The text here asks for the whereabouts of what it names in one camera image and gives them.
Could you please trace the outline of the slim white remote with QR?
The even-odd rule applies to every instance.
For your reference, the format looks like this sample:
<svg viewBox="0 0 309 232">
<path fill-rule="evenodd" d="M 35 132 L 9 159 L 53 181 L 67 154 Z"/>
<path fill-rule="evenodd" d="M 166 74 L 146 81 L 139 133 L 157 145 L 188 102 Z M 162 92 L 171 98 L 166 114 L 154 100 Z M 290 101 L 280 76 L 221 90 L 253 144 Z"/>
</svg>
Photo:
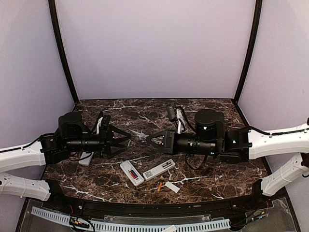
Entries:
<svg viewBox="0 0 309 232">
<path fill-rule="evenodd" d="M 169 159 L 150 170 L 145 171 L 142 175 L 146 181 L 152 180 L 153 178 L 163 174 L 164 172 L 175 167 L 175 162 L 172 159 Z"/>
</svg>

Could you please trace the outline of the white remote with buttons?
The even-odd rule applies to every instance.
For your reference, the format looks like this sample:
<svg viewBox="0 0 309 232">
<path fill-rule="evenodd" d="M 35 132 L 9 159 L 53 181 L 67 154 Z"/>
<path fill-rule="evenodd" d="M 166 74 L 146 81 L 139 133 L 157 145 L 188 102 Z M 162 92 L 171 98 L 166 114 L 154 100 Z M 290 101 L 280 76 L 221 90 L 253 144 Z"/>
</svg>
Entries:
<svg viewBox="0 0 309 232">
<path fill-rule="evenodd" d="M 134 186 L 139 186 L 144 182 L 144 178 L 142 175 L 137 171 L 137 169 L 131 164 L 130 161 L 124 161 L 120 164 L 120 168 L 123 170 L 123 172 L 126 174 L 126 176 L 129 178 L 131 183 Z"/>
</svg>

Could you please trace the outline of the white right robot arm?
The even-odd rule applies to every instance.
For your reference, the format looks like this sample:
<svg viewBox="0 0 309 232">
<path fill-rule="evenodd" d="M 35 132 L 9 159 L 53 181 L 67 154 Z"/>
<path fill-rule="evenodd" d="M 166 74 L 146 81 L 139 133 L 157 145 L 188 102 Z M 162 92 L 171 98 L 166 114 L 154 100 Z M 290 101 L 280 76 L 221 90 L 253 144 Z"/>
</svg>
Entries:
<svg viewBox="0 0 309 232">
<path fill-rule="evenodd" d="M 149 135 L 147 142 L 164 154 L 219 157 L 226 163 L 248 162 L 261 157 L 294 153 L 294 156 L 271 175 L 256 181 L 246 205 L 256 210 L 278 190 L 309 170 L 309 126 L 302 124 L 280 131 L 261 131 L 244 127 L 225 131 L 222 121 L 196 120 L 195 133 L 164 130 Z"/>
</svg>

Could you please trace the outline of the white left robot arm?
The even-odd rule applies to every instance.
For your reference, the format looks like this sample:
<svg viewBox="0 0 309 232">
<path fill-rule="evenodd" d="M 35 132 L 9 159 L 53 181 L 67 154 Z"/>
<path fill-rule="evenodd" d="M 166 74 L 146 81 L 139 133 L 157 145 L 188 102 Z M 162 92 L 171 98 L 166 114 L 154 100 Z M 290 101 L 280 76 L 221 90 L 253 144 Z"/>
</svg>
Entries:
<svg viewBox="0 0 309 232">
<path fill-rule="evenodd" d="M 49 201 L 58 211 L 68 207 L 68 199 L 63 196 L 60 185 L 55 180 L 32 180 L 9 174 L 9 171 L 30 167 L 56 164 L 69 159 L 72 152 L 104 153 L 111 158 L 125 151 L 123 142 L 130 140 L 131 134 L 114 126 L 100 127 L 91 133 L 80 128 L 67 132 L 41 135 L 34 142 L 3 149 L 0 152 L 0 192 L 5 195 L 28 197 Z"/>
</svg>

